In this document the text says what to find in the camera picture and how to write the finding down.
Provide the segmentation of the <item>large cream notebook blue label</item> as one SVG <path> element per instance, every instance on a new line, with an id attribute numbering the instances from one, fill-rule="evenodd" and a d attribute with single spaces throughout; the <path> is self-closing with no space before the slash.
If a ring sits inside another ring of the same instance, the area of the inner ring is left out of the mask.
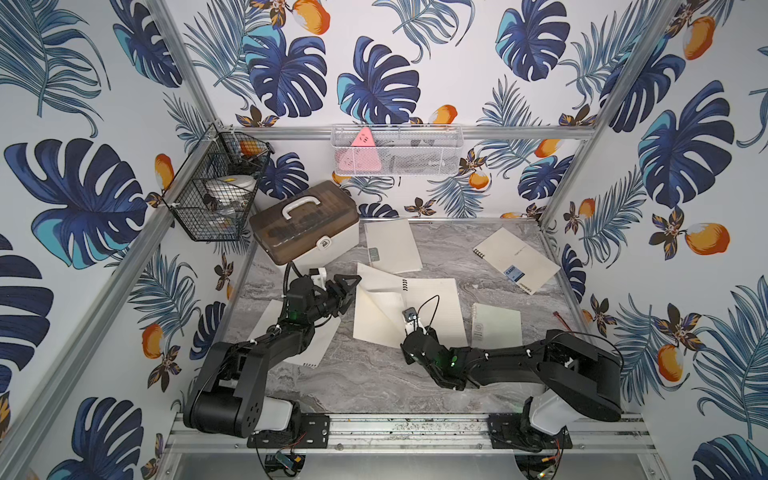
<path id="1" fill-rule="evenodd" d="M 468 345 L 454 279 L 409 279 L 364 264 L 357 274 L 354 339 L 398 348 L 417 325 L 434 328 L 446 347 Z"/>

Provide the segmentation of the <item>cream spiral notebook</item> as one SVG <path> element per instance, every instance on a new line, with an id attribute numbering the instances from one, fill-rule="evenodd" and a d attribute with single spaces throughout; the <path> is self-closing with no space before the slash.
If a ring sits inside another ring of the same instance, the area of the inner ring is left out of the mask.
<path id="1" fill-rule="evenodd" d="M 387 220 L 365 226 L 370 266 L 392 274 L 420 271 L 421 257 L 407 220 Z"/>

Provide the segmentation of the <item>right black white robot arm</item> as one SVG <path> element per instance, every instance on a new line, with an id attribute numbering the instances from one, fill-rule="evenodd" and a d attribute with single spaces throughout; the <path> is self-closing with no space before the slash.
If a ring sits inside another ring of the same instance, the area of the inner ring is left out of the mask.
<path id="1" fill-rule="evenodd" d="M 422 324 L 413 307 L 402 312 L 406 333 L 401 350 L 407 364 L 423 367 L 448 390 L 499 383 L 537 383 L 545 392 L 526 400 L 520 429 L 553 437 L 579 418 L 617 422 L 622 418 L 623 357 L 574 332 L 551 329 L 540 341 L 502 349 L 448 348 L 437 331 Z"/>

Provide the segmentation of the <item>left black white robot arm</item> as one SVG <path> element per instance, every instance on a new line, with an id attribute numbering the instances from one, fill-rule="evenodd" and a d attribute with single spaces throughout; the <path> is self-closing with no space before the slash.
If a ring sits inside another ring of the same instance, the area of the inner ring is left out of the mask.
<path id="1" fill-rule="evenodd" d="M 258 430 L 264 412 L 269 371 L 303 353 L 322 320 L 349 309 L 359 275 L 336 274 L 323 287 L 294 265 L 283 278 L 283 306 L 276 322 L 254 340 L 216 342 L 205 358 L 191 398 L 183 410 L 186 427 L 209 434 L 247 438 Z"/>

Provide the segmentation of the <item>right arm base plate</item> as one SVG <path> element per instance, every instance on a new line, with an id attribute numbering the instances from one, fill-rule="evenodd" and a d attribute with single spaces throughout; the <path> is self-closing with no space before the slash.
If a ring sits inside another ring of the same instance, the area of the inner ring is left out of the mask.
<path id="1" fill-rule="evenodd" d="M 490 414 L 487 421 L 494 450 L 514 449 L 529 453 L 571 449 L 570 432 L 563 427 L 556 435 L 542 433 L 524 419 L 523 414 Z"/>

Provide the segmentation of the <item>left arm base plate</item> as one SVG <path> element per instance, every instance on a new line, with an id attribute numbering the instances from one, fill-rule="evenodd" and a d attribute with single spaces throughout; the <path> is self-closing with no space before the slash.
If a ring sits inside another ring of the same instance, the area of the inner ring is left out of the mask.
<path id="1" fill-rule="evenodd" d="M 251 449 L 326 449 L 331 418 L 317 413 L 294 415 L 284 430 L 262 430 L 247 439 Z"/>

